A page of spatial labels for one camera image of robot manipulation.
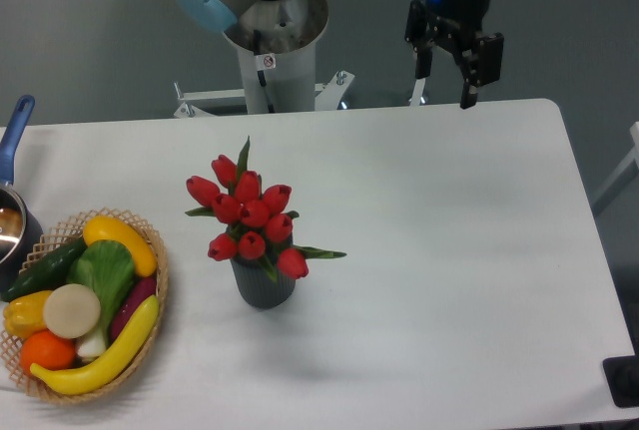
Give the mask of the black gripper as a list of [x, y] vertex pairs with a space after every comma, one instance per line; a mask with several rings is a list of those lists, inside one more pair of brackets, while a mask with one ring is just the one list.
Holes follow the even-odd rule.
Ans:
[[404, 40], [415, 54], [414, 77], [430, 76], [435, 43], [449, 53], [462, 53], [462, 109], [476, 104], [481, 87], [500, 79], [504, 36], [476, 36], [482, 32], [489, 3], [490, 0], [412, 0], [409, 4]]

